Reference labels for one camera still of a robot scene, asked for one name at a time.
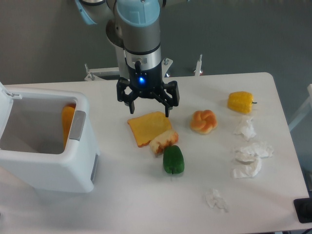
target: metal bracket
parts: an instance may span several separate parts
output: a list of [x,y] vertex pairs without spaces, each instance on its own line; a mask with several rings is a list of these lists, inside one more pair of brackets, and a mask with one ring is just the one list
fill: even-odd
[[170,66],[173,64],[173,60],[169,59],[169,58],[165,58],[162,62],[161,62],[161,70],[162,70],[162,77],[163,78],[168,78],[170,77],[170,74],[168,73],[168,70],[170,68]]
[[106,77],[119,75],[118,67],[89,69],[86,63],[84,64],[84,66],[87,73],[87,76],[84,79],[85,81],[104,80],[99,76]]

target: robotic arm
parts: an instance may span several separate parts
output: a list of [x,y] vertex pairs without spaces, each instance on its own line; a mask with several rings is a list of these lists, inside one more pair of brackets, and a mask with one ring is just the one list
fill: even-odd
[[[99,5],[99,0],[81,0]],[[107,38],[115,47],[120,79],[117,82],[117,99],[135,110],[137,98],[156,99],[165,106],[165,114],[179,104],[176,81],[165,84],[162,80],[160,53],[160,5],[186,0],[107,0],[106,4],[115,19],[106,25]]]

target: black cable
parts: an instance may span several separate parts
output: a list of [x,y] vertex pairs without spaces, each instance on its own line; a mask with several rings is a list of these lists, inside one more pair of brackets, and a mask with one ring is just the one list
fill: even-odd
[[309,231],[311,231],[312,228],[305,230],[302,234],[307,234]]

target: bread crust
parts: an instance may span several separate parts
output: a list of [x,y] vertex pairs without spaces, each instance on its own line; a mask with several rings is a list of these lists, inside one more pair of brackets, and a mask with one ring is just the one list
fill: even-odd
[[166,147],[174,145],[176,142],[178,142],[178,140],[178,133],[175,130],[170,129],[151,140],[150,147],[157,156],[163,153]]

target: slice of bread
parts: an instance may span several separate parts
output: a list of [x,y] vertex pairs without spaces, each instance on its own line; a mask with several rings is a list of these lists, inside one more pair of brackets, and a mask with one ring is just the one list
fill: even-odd
[[151,140],[171,129],[169,119],[162,112],[152,112],[128,120],[138,147],[148,145]]
[[150,142],[150,147],[155,155],[159,155],[164,152],[166,147],[174,145],[178,140],[179,140],[178,133],[175,130],[170,129],[156,136]]

